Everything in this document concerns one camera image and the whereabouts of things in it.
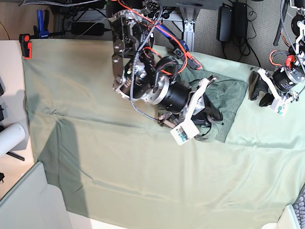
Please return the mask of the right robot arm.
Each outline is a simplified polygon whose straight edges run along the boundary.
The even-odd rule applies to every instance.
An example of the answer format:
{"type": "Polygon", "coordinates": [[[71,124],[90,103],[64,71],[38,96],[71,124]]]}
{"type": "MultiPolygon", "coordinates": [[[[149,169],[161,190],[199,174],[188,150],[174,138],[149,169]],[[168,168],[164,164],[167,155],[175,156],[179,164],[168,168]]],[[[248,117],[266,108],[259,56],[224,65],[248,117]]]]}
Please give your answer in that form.
{"type": "Polygon", "coordinates": [[[175,2],[110,0],[106,14],[112,30],[114,90],[132,104],[158,107],[155,121],[174,128],[191,123],[210,127],[223,120],[205,93],[202,81],[179,81],[187,68],[201,69],[186,43],[163,25],[175,2]]]}

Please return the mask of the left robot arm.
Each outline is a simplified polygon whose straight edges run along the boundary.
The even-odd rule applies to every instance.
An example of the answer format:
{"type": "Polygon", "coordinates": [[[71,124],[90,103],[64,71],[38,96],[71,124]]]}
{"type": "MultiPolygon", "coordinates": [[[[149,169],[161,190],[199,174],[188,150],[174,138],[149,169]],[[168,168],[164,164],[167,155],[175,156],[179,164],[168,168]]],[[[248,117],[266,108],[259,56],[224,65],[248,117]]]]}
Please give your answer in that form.
{"type": "Polygon", "coordinates": [[[264,96],[259,102],[260,107],[271,106],[275,112],[282,114],[284,109],[294,101],[298,101],[304,88],[295,92],[293,88],[305,82],[305,2],[303,0],[283,0],[280,3],[280,21],[274,38],[273,46],[282,39],[287,51],[274,50],[269,54],[269,62],[274,71],[262,68],[252,68],[250,100],[258,99],[262,92],[264,96]],[[295,41],[289,37],[285,27],[288,8],[296,10],[291,21],[291,30],[295,41]]]}

